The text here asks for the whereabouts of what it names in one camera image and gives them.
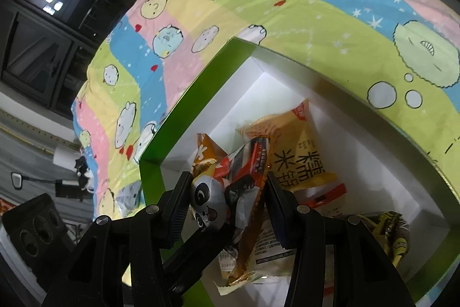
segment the round hole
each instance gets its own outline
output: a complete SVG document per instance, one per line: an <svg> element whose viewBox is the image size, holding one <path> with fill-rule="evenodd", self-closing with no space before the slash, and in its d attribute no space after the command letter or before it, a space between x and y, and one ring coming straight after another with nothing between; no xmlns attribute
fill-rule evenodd
<svg viewBox="0 0 460 307"><path fill-rule="evenodd" d="M53 239L53 234L51 233L50 228L48 227L47 221L41 217L37 216L34 221L34 230L37 233L38 238L46 244L50 244Z"/></svg>
<svg viewBox="0 0 460 307"><path fill-rule="evenodd" d="M50 210L50 221L56 228L60 226L59 219L53 210Z"/></svg>
<svg viewBox="0 0 460 307"><path fill-rule="evenodd" d="M38 244L34 236L28 230L22 230L19 234L19 240L30 256L38 255Z"/></svg>

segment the red heart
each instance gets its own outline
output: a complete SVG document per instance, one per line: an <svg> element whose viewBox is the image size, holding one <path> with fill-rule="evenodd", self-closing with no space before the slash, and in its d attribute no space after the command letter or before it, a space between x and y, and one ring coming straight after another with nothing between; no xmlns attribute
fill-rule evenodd
<svg viewBox="0 0 460 307"><path fill-rule="evenodd" d="M134 150L133 145L129 145L127 150L126 150L126 158L128 158L128 160L131 159L131 155L133 154L133 150Z"/></svg>

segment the metal screw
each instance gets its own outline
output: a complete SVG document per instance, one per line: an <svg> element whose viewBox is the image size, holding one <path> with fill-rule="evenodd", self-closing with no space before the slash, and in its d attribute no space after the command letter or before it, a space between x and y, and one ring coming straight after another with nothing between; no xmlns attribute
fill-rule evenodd
<svg viewBox="0 0 460 307"><path fill-rule="evenodd" d="M157 213L160 210L160 208L156 204L151 204L150 206L147 206L145 208L146 213Z"/></svg>
<svg viewBox="0 0 460 307"><path fill-rule="evenodd" d="M177 294L182 293L183 285L177 285L172 291Z"/></svg>
<svg viewBox="0 0 460 307"><path fill-rule="evenodd" d="M105 215L102 215L96 219L97 225L104 225L104 224L107 224L108 222L109 222L109 217Z"/></svg>
<svg viewBox="0 0 460 307"><path fill-rule="evenodd" d="M355 215L348 216L347 220L352 225L358 225L361 222L359 217L357 217Z"/></svg>
<svg viewBox="0 0 460 307"><path fill-rule="evenodd" d="M309 213L310 212L310 207L305 206L304 204L300 204L297 206L297 212L299 213Z"/></svg>

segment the cartoon print fabric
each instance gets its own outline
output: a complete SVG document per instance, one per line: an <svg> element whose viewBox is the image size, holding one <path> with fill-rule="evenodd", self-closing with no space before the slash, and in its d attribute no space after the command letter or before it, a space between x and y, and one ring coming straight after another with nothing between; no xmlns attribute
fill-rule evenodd
<svg viewBox="0 0 460 307"><path fill-rule="evenodd" d="M107 199L140 180L149 141L233 36L354 92L415 140L455 187L459 23L439 0L137 0L100 46L73 104L95 179L95 215L121 215Z"/></svg>

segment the black box with round holes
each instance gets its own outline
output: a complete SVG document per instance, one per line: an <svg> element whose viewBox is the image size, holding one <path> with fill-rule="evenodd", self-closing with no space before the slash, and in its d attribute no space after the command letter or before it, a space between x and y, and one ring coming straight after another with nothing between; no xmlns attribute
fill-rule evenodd
<svg viewBox="0 0 460 307"><path fill-rule="evenodd" d="M74 248L50 196L42 194L5 212L2 223L19 256L48 291Z"/></svg>

